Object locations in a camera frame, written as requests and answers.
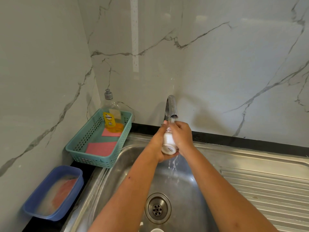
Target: forearm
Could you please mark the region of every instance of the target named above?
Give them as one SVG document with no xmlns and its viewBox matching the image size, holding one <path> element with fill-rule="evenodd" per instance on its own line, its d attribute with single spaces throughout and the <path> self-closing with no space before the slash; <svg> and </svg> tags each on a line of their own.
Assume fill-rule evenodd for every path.
<svg viewBox="0 0 309 232">
<path fill-rule="evenodd" d="M 93 222 L 89 232 L 138 231 L 158 163 L 155 158 L 151 148 L 144 149 L 116 193 Z"/>
<path fill-rule="evenodd" d="M 221 232 L 277 231 L 195 148 L 185 158 Z"/>
</svg>

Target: yellow dish soap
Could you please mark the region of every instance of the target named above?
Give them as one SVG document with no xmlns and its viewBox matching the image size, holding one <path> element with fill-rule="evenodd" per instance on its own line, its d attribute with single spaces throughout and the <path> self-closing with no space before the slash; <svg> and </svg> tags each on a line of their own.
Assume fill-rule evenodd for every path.
<svg viewBox="0 0 309 232">
<path fill-rule="evenodd" d="M 121 122 L 120 107 L 117 102 L 113 101 L 113 94 L 110 89 L 105 90 L 104 97 L 105 102 L 102 109 L 109 110 L 109 113 L 103 113 L 105 128 L 112 133 L 121 133 L 124 129 L 124 125 Z"/>
</svg>

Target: yellow label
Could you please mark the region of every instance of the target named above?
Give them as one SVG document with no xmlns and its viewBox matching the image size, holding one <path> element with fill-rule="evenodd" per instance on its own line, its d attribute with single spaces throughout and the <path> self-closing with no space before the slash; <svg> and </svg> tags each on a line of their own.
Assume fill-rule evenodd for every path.
<svg viewBox="0 0 309 232">
<path fill-rule="evenodd" d="M 116 122 L 115 122 L 115 118 L 114 118 L 113 114 L 103 112 L 103 117 L 104 117 L 104 120 L 105 120 L 105 125 L 107 125 L 109 127 L 115 127 L 116 126 Z"/>
</svg>

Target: pink cleaning cloth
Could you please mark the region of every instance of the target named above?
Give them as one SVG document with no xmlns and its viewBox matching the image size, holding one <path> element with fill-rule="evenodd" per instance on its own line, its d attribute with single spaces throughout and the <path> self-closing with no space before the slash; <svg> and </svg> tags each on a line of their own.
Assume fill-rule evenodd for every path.
<svg viewBox="0 0 309 232">
<path fill-rule="evenodd" d="M 86 153 L 96 156 L 109 156 L 117 142 L 88 143 Z"/>
<path fill-rule="evenodd" d="M 120 137 L 121 133 L 112 133 L 108 129 L 104 128 L 102 136 L 108 136 L 108 137 Z"/>
</svg>

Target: hand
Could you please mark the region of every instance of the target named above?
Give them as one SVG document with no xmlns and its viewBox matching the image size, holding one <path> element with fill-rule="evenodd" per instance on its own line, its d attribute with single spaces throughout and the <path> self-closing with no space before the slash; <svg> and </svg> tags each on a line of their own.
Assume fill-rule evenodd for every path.
<svg viewBox="0 0 309 232">
<path fill-rule="evenodd" d="M 176 152 L 174 155 L 165 155 L 161 152 L 163 135 L 167 128 L 168 122 L 164 121 L 157 133 L 150 140 L 149 144 L 145 147 L 145 150 L 148 150 L 150 153 L 154 154 L 155 158 L 158 160 L 158 163 L 164 160 L 169 160 L 179 154 Z"/>
<path fill-rule="evenodd" d="M 175 121 L 175 123 L 169 122 L 168 124 L 172 130 L 174 142 L 179 148 L 179 152 L 181 155 L 187 152 L 188 149 L 194 148 L 192 131 L 187 123 Z"/>
</svg>

